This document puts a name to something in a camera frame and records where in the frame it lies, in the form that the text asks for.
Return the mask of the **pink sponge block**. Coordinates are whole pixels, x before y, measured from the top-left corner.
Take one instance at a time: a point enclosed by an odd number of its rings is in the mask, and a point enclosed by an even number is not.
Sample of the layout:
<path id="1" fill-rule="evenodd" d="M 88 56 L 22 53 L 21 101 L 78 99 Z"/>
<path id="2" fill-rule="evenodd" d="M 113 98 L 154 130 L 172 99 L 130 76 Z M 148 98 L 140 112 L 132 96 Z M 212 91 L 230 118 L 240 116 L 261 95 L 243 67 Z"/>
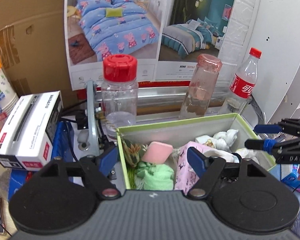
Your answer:
<path id="1" fill-rule="evenodd" d="M 173 152 L 173 146 L 163 142 L 153 141 L 147 147 L 141 160 L 151 164 L 163 164 Z"/>

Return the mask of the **cola bottle red label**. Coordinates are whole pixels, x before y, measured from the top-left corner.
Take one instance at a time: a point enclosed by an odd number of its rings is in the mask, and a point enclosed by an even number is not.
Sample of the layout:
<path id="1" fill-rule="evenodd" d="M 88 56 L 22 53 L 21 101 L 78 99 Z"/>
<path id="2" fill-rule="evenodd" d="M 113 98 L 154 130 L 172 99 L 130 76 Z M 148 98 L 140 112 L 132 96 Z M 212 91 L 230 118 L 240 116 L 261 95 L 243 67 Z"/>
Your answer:
<path id="1" fill-rule="evenodd" d="M 251 47 L 248 58 L 239 66 L 218 114 L 241 113 L 257 83 L 257 65 L 262 52 Z"/>

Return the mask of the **artificial succulent plant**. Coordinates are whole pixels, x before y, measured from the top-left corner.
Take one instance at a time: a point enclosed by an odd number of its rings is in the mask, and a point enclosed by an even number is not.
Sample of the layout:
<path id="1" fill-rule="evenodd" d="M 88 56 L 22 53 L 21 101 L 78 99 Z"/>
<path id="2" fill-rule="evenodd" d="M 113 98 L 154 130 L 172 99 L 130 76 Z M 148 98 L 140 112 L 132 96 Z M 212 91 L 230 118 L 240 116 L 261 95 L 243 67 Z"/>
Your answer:
<path id="1" fill-rule="evenodd" d="M 131 189 L 136 189 L 135 184 L 135 169 L 140 162 L 140 151 L 141 145 L 134 144 L 131 141 L 123 141 L 123 154 L 125 157 L 125 162 L 127 166 L 128 180 L 130 183 Z"/>

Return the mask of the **green cardboard storage box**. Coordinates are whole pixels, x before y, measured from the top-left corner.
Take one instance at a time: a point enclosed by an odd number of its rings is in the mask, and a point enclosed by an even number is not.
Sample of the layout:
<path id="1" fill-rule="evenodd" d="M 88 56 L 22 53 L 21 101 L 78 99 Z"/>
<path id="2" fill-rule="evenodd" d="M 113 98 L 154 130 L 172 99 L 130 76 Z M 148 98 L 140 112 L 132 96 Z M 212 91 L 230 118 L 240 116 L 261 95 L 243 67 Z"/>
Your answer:
<path id="1" fill-rule="evenodd" d="M 172 145 L 173 152 L 163 164 L 170 166 L 174 170 L 175 185 L 175 175 L 177 171 L 177 162 L 180 155 L 180 148 L 186 145 L 188 142 L 195 142 L 196 137 L 200 137 L 202 135 L 208 135 L 212 137 L 218 132 L 226 132 L 229 129 L 239 130 L 237 140 L 230 147 L 229 153 L 232 153 L 238 158 L 250 158 L 267 171 L 270 171 L 275 166 L 274 158 L 266 152 L 247 150 L 245 148 L 245 141 L 247 139 L 255 139 L 257 136 L 253 132 L 252 128 L 239 114 L 225 114 L 186 120 L 160 122 L 156 124 L 121 127 L 117 129 L 117 139 L 126 188 L 131 189 L 128 180 L 125 157 L 123 154 L 122 143 L 124 140 L 141 145 L 141 151 L 139 153 L 140 162 L 142 161 L 141 158 L 145 154 L 147 147 L 151 142 L 157 141 Z"/>

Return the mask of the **white knotted towel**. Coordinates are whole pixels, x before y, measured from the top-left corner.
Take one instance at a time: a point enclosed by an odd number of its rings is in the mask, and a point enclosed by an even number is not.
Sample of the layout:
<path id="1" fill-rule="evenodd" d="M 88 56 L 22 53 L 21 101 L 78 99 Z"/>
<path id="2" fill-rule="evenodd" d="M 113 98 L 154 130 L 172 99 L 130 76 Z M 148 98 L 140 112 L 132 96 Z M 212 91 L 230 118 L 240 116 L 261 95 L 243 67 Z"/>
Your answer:
<path id="1" fill-rule="evenodd" d="M 195 138 L 195 142 L 215 148 L 217 150 L 230 151 L 230 147 L 237 140 L 239 130 L 229 129 L 226 132 L 221 131 L 214 134 L 212 137 L 208 135 L 202 135 Z"/>

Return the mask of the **white black red carton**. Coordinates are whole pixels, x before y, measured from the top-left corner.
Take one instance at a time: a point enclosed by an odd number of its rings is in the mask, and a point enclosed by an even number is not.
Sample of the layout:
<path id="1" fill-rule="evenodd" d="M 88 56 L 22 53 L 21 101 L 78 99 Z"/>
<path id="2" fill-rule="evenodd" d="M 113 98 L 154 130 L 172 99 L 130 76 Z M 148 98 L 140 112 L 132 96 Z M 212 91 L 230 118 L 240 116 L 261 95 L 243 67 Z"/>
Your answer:
<path id="1" fill-rule="evenodd" d="M 0 132 L 0 164 L 38 171 L 50 160 L 63 109 L 60 91 L 20 97 Z"/>

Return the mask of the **pink-lidded clear glass bottle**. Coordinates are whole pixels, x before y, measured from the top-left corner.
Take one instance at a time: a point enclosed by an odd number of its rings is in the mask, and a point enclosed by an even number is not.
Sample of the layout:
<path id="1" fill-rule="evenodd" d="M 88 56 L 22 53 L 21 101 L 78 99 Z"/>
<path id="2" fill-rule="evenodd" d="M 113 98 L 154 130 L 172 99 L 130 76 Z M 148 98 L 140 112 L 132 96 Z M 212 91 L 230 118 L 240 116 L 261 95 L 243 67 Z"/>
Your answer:
<path id="1" fill-rule="evenodd" d="M 200 54 L 188 91 L 180 109 L 179 118 L 190 119 L 204 116 L 222 67 L 220 59 Z"/>

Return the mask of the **brown cardboard box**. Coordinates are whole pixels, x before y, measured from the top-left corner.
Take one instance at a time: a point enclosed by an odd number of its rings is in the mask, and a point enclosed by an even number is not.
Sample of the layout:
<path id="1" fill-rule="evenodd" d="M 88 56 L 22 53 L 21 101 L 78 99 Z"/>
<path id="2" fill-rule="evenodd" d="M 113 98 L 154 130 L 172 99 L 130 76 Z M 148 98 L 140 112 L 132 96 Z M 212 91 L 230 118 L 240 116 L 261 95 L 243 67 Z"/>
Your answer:
<path id="1" fill-rule="evenodd" d="M 0 0 L 0 57 L 18 95 L 72 90 L 64 36 L 64 0 Z"/>

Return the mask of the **pink patterned cloth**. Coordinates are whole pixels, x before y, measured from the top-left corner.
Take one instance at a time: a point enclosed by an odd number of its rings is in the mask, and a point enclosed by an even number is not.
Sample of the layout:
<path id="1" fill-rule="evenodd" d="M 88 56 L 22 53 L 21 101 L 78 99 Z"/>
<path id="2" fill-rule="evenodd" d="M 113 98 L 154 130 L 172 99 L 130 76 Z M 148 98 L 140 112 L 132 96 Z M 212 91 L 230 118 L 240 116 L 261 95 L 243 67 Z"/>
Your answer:
<path id="1" fill-rule="evenodd" d="M 197 142 L 188 142 L 186 145 L 180 148 L 180 155 L 177 162 L 177 171 L 175 175 L 175 190 L 181 190 L 184 194 L 187 194 L 191 187 L 199 180 L 191 165 L 187 161 L 187 150 L 190 147 L 194 147 L 205 157 L 221 157 L 226 160 L 227 163 L 238 163 L 239 158 L 232 153 L 217 150 L 213 147 L 202 145 Z"/>

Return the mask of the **bedding picture poster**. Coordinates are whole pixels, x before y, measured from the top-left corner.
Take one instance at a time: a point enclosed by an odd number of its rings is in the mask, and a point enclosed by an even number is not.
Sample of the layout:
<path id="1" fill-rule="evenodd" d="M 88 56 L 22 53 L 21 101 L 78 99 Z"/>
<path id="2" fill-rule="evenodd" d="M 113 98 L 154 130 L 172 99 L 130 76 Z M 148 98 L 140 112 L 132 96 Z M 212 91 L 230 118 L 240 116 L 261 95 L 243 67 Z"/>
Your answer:
<path id="1" fill-rule="evenodd" d="M 65 0 L 73 90 L 103 79 L 105 58 L 138 61 L 139 81 L 189 80 L 197 56 L 218 56 L 235 0 Z"/>

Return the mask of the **red-lidded clear plastic jar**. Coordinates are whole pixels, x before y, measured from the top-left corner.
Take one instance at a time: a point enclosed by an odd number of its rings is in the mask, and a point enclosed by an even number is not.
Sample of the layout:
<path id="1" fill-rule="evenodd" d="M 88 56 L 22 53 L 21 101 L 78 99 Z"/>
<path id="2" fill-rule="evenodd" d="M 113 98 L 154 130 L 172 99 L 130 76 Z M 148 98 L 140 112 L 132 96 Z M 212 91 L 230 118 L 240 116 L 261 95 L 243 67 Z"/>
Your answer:
<path id="1" fill-rule="evenodd" d="M 116 139 L 116 129 L 136 123 L 138 61 L 127 54 L 115 54 L 103 60 L 102 107 L 107 136 Z"/>

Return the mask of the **grey metal clamp bracket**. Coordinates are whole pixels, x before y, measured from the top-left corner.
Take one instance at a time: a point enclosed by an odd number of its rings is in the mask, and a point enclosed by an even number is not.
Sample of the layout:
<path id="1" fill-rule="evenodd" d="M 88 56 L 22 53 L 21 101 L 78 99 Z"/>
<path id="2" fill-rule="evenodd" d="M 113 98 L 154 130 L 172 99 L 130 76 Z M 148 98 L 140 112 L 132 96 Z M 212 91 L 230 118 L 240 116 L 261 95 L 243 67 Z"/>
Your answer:
<path id="1" fill-rule="evenodd" d="M 101 155 L 106 144 L 106 136 L 102 132 L 101 120 L 98 117 L 101 108 L 95 105 L 96 86 L 97 84 L 93 80 L 86 83 L 88 137 L 86 142 L 78 143 L 78 148 L 82 152 L 79 155 L 79 160 L 84 157 L 93 158 Z"/>

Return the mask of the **blue tissue pack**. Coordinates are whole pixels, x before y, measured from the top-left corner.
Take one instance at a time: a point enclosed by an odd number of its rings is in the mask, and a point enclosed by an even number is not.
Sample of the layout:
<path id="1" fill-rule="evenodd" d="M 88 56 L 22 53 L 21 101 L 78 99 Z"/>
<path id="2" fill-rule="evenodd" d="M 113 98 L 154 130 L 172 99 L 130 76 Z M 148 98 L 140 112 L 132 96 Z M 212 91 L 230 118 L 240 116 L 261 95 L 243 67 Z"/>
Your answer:
<path id="1" fill-rule="evenodd" d="M 282 164 L 281 165 L 281 181 L 288 187 L 300 193 L 300 180 L 298 180 L 299 164 Z"/>

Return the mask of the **green folded cloth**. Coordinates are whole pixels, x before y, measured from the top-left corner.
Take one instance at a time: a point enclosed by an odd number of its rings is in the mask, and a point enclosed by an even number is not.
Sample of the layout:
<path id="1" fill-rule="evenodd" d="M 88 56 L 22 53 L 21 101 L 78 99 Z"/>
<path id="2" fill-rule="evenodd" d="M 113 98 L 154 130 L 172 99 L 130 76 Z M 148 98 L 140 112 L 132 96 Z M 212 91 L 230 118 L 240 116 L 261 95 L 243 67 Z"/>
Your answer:
<path id="1" fill-rule="evenodd" d="M 166 164 L 139 162 L 135 171 L 138 190 L 171 191 L 174 188 L 174 170 Z"/>

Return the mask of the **blue box under carton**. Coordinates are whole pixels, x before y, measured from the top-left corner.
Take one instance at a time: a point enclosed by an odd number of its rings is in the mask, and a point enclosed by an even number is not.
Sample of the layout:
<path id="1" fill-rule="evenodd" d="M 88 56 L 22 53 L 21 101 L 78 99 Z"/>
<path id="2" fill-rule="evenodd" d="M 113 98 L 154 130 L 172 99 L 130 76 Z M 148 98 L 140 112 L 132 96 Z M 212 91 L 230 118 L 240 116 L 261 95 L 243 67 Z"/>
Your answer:
<path id="1" fill-rule="evenodd" d="M 70 144 L 74 150 L 74 129 L 70 122 L 60 122 L 57 126 L 50 160 L 61 157 L 63 161 L 73 161 Z M 12 170 L 8 187 L 8 201 L 35 173 L 35 171 Z"/>

